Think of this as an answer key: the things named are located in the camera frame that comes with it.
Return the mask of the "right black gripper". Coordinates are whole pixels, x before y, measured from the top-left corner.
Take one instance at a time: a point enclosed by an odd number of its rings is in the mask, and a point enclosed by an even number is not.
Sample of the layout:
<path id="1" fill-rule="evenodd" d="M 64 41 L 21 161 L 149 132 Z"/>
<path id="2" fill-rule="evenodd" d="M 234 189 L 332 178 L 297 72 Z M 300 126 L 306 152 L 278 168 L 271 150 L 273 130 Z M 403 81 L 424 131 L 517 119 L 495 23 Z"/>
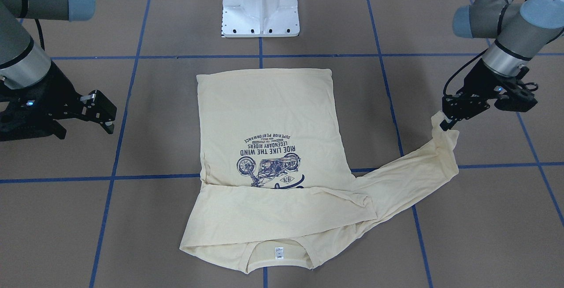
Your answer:
<path id="1" fill-rule="evenodd" d="M 0 93 L 0 100 L 8 103 L 1 112 L 1 141 L 50 135 L 64 139 L 66 129 L 58 120 L 72 118 L 100 123 L 109 135 L 114 133 L 117 107 L 99 90 L 81 97 L 54 62 L 46 76 L 33 86 L 9 89 L 2 82 Z"/>

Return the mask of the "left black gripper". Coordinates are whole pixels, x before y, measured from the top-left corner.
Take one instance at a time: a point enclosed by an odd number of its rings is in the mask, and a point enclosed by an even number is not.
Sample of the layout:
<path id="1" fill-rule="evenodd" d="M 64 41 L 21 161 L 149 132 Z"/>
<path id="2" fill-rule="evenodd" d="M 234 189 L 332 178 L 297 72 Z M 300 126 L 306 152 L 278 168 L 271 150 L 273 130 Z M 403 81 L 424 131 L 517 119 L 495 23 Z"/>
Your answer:
<path id="1" fill-rule="evenodd" d="M 490 107 L 488 100 L 495 99 L 494 105 L 499 110 L 529 111 L 538 103 L 533 94 L 538 85 L 522 81 L 528 71 L 524 66 L 515 77 L 504 77 L 490 70 L 480 59 L 455 95 L 443 94 L 442 111 L 446 118 L 440 123 L 441 129 L 449 131 L 457 122 L 483 113 Z"/>

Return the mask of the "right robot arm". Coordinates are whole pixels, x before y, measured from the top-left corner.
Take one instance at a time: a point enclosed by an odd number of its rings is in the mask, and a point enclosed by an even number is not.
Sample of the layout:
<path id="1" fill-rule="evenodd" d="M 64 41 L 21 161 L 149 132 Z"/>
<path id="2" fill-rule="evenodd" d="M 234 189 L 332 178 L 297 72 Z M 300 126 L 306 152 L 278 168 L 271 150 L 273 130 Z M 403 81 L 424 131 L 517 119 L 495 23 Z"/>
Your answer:
<path id="1" fill-rule="evenodd" d="M 0 139 L 54 135 L 65 139 L 62 119 L 99 124 L 111 135 L 117 107 L 99 91 L 81 95 L 45 51 L 40 20 L 87 21 L 96 0 L 0 0 Z"/>

